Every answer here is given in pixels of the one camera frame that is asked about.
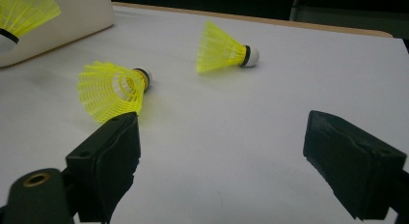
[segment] shuttlecock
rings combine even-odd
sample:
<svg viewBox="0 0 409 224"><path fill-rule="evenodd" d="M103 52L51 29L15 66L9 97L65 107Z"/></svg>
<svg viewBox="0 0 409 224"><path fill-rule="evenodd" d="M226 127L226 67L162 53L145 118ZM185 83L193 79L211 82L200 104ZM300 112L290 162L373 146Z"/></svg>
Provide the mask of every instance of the shuttlecock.
<svg viewBox="0 0 409 224"><path fill-rule="evenodd" d="M123 113L139 114L151 79L147 70L94 62L79 74L77 89L87 112L103 124Z"/></svg>
<svg viewBox="0 0 409 224"><path fill-rule="evenodd" d="M19 38L61 13L54 0L0 0L0 54Z"/></svg>
<svg viewBox="0 0 409 224"><path fill-rule="evenodd" d="M259 51L242 45L211 21L204 24L199 45L197 72L215 70L226 66L252 67L259 60Z"/></svg>

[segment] white table surface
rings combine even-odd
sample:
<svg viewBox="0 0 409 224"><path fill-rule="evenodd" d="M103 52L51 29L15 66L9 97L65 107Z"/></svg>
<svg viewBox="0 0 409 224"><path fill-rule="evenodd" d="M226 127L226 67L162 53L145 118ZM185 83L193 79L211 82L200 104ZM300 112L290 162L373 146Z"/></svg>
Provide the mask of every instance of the white table surface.
<svg viewBox="0 0 409 224"><path fill-rule="evenodd" d="M98 60L153 74L141 163L112 223L361 223L302 154L308 114L340 116L409 153L403 41L212 17L260 60L198 75L207 19L116 7L113 27L0 69L0 205L26 173L63 170L99 127L76 91ZM365 223L394 221L390 210Z"/></svg>

